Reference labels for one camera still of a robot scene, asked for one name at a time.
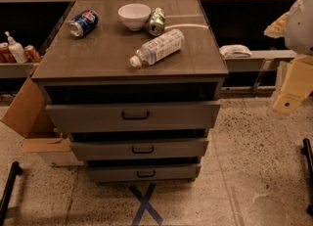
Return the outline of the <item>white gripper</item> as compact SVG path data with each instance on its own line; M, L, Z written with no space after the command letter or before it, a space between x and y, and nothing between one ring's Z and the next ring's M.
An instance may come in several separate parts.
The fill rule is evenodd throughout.
M296 55L289 63L280 62L275 87L267 114L285 118L313 92L313 56Z

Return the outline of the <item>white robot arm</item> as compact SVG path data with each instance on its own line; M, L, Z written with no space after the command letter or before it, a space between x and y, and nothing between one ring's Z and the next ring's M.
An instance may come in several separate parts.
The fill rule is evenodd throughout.
M291 8L264 30L272 38L283 37L296 56L280 63L276 90L268 113L283 118L294 112L313 92L313 0L296 0Z

